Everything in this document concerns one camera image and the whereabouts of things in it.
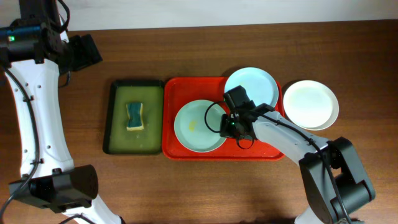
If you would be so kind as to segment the light green plate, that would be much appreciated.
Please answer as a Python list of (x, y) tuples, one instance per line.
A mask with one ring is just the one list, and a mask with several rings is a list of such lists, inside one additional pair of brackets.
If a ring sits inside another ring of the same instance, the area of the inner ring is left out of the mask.
[(207, 153), (221, 147), (221, 117), (225, 110), (209, 100), (195, 100), (184, 105), (174, 120), (174, 133), (182, 146), (193, 152)]

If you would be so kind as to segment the light blue plate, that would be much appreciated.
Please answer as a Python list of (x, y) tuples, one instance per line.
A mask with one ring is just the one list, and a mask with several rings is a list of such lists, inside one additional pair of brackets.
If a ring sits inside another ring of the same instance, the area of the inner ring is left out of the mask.
[(245, 67), (227, 79), (224, 92), (242, 86), (256, 106), (262, 103), (275, 107), (279, 99), (279, 88), (274, 78), (266, 71), (256, 67)]

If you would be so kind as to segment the white plate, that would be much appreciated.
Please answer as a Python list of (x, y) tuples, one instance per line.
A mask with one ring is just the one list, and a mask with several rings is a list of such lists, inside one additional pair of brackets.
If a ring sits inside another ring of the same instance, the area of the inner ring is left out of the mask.
[(329, 128), (340, 112), (335, 94), (326, 85), (313, 80), (289, 86), (284, 93), (283, 106), (291, 122), (311, 131)]

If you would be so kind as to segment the green yellow sponge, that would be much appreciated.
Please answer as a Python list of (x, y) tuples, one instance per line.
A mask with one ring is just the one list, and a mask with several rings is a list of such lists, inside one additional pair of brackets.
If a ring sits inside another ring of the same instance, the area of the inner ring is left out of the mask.
[(128, 131), (140, 131), (144, 129), (143, 122), (143, 104), (141, 102), (128, 103), (126, 105), (127, 110), (127, 126)]

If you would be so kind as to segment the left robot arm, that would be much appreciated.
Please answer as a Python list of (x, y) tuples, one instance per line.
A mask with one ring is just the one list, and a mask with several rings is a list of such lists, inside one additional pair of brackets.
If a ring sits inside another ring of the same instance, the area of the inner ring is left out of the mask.
[(1, 29), (1, 66), (12, 87), (22, 143), (21, 179), (11, 200), (78, 223), (122, 223), (98, 193), (91, 165), (77, 167), (67, 148), (60, 107), (61, 75), (101, 61), (90, 35), (68, 37), (46, 22), (17, 20)]

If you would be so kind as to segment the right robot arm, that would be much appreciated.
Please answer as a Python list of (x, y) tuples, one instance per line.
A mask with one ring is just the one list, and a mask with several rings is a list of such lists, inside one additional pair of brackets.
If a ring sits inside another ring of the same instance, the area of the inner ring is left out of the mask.
[(308, 208), (295, 223), (354, 223), (350, 214), (374, 200), (373, 184), (351, 141), (313, 135), (269, 105), (228, 103), (220, 134), (267, 143), (300, 168)]

